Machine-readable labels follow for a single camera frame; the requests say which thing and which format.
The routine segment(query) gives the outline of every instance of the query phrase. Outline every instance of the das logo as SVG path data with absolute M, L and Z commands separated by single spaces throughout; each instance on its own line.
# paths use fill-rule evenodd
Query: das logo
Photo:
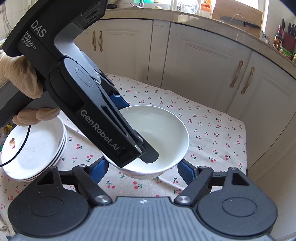
M 31 28 L 34 29 L 34 31 L 37 31 L 37 34 L 40 38 L 44 36 L 44 34 L 47 32 L 46 29 L 42 29 L 42 25 L 39 25 L 39 22 L 35 20 L 35 22 L 31 25 Z

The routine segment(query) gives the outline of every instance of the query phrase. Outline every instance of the tablecloth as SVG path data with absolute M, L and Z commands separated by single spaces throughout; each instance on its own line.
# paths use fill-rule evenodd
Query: tablecloth
M 188 129 L 190 145 L 184 157 L 194 166 L 208 166 L 217 172 L 237 167 L 246 173 L 246 134 L 244 124 L 231 116 L 179 96 L 172 91 L 143 84 L 116 75 L 107 75 L 130 105 L 155 105 L 178 116 Z M 71 170 L 79 164 L 91 164 L 102 156 L 88 138 L 61 112 L 68 140 L 57 166 Z M 20 183 L 6 175 L 0 168 L 0 215 L 12 232 L 7 209 L 16 196 L 30 183 Z M 136 180 L 125 176 L 109 164 L 107 174 L 99 183 L 113 199 L 116 196 L 169 196 L 173 200 L 186 183 L 177 167 L 151 180 Z M 74 190 L 74 186 L 65 185 Z

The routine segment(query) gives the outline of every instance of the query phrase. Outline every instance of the white plate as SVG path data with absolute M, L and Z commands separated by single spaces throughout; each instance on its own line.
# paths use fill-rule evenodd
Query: white plate
M 51 167 L 51 166 L 55 166 L 59 159 L 61 158 L 65 148 L 66 148 L 66 145 L 67 145 L 67 138 L 68 138 L 68 134 L 67 132 L 65 132 L 65 135 L 64 135 L 64 141 L 63 141 L 63 144 L 62 144 L 62 147 L 59 151 L 59 153 L 57 154 L 57 156 L 54 158 L 54 160 L 52 160 L 52 162 L 44 169 L 42 170 L 40 173 L 36 174 L 35 176 L 31 177 L 31 178 L 27 178 L 27 179 L 23 179 L 23 180 L 17 180 L 19 182 L 22 182 L 22 183 L 27 183 L 27 182 L 31 182 L 31 181 L 34 181 L 36 177 L 38 177 L 42 172 L 44 172 L 48 167 Z
M 10 132 L 3 145 L 2 163 L 6 163 L 17 153 L 27 130 L 28 127 L 16 126 Z M 3 167 L 4 171 L 16 180 L 28 179 L 40 173 L 60 151 L 65 131 L 59 117 L 32 125 L 23 149 L 11 163 Z

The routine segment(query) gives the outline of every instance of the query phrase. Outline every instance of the white cabinet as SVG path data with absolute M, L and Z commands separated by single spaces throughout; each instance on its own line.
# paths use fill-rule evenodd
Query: white cabinet
M 253 52 L 227 114 L 244 122 L 247 168 L 276 141 L 296 112 L 296 80 L 265 57 Z
M 104 73 L 147 83 L 152 24 L 152 20 L 140 19 L 100 20 L 80 34 L 75 44 Z
M 226 112 L 250 55 L 250 49 L 225 37 L 172 23 L 161 88 Z

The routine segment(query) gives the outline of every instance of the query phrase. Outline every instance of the human hand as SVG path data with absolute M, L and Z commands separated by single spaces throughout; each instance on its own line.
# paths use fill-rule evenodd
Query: human hand
M 32 99 L 40 98 L 43 93 L 43 86 L 37 79 L 34 66 L 24 56 L 9 57 L 3 52 L 0 54 L 0 87 L 8 81 Z M 40 121 L 56 118 L 59 112 L 60 108 L 22 110 L 12 121 L 19 126 L 35 125 Z

